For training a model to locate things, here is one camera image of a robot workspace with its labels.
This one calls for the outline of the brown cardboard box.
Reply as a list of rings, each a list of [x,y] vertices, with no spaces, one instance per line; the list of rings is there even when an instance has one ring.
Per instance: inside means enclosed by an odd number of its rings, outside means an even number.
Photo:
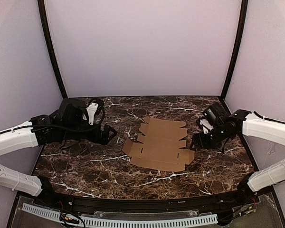
[[[158,171],[184,171],[192,163],[195,152],[186,148],[188,135],[183,121],[145,117],[137,142],[126,139],[123,152],[130,163]]]

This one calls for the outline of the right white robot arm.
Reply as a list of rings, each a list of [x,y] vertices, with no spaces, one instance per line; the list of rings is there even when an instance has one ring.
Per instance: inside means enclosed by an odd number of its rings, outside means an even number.
[[[236,136],[254,138],[256,142],[278,146],[285,151],[285,122],[268,118],[257,112],[238,109],[229,113],[221,103],[213,103],[197,120],[201,131],[192,136],[190,149],[194,151],[220,149]],[[285,181],[285,157],[270,166],[246,175],[237,191],[252,195],[258,191]]]

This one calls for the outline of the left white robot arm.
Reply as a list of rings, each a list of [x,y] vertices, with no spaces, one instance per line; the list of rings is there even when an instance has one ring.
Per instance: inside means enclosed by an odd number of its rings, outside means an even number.
[[[102,126],[104,102],[94,98],[85,103],[65,98],[50,115],[39,115],[24,123],[0,132],[0,156],[26,148],[35,148],[67,140],[88,140],[107,145],[117,132],[109,125]],[[30,176],[0,164],[0,186],[31,196],[52,193],[48,178]]]

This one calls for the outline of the black front table rail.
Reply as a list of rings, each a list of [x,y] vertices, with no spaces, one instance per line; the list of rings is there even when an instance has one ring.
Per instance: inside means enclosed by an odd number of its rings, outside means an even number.
[[[40,198],[50,205],[62,206],[73,212],[92,214],[96,211],[153,213],[197,210],[199,212],[225,212],[239,204],[235,200],[236,192],[184,198],[184,199],[148,199],[122,200],[80,197],[61,193],[45,193]]]

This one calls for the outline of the left black frame post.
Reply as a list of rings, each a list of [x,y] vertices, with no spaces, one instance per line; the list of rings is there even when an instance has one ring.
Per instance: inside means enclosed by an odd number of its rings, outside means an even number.
[[[63,83],[63,79],[59,70],[51,34],[50,34],[50,29],[49,29],[49,23],[48,23],[48,17],[46,13],[46,6],[45,6],[45,1],[44,0],[37,0],[38,3],[38,10],[39,10],[39,16],[40,16],[40,21],[41,21],[41,26],[44,34],[44,39],[45,43],[47,46],[47,52],[50,58],[50,62],[52,65],[52,69],[54,72],[54,76],[60,91],[60,94],[62,98],[68,98],[66,88]]]

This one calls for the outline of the black frame post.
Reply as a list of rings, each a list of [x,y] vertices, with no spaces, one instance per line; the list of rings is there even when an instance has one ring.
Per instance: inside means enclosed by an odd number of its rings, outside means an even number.
[[[38,10],[39,10],[39,16],[40,16],[40,21],[41,21],[41,26],[44,34],[44,39],[45,43],[47,46],[47,52],[50,58],[50,62],[52,65],[52,69],[54,72],[54,76],[60,91],[60,94],[62,98],[68,98],[66,88],[63,83],[63,79],[59,70],[51,34],[50,34],[50,29],[49,29],[49,23],[48,23],[48,17],[46,13],[46,6],[45,6],[45,1],[44,0],[37,0],[38,3]]]
[[[240,7],[240,13],[239,13],[239,19],[238,19],[238,25],[237,25],[237,32],[236,32],[236,37],[235,37],[235,42],[230,58],[230,63],[228,66],[228,71],[227,75],[225,78],[225,82],[222,88],[222,92],[220,95],[220,98],[222,100],[226,99],[226,96],[228,94],[229,86],[232,80],[232,76],[234,73],[234,69],[236,66],[237,58],[238,58],[238,53],[243,37],[243,32],[244,32],[244,26],[245,26],[245,21],[246,21],[246,16],[247,16],[247,8],[248,8],[248,0],[242,0],[241,1],[241,7]]]

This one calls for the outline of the right black frame post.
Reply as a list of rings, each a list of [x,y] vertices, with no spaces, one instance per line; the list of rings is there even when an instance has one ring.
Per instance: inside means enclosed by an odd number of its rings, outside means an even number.
[[[226,96],[228,94],[229,86],[232,80],[232,76],[234,73],[234,69],[236,66],[237,58],[238,58],[238,53],[243,37],[243,32],[244,32],[244,26],[245,26],[245,21],[246,21],[246,16],[247,16],[247,8],[248,8],[248,0],[242,0],[241,1],[241,7],[240,7],[240,13],[239,13],[239,19],[238,19],[238,25],[237,25],[237,32],[236,32],[236,37],[235,37],[235,42],[230,58],[230,63],[228,66],[228,71],[227,75],[225,78],[225,82],[222,88],[222,92],[220,95],[220,98],[222,100],[226,99]]]

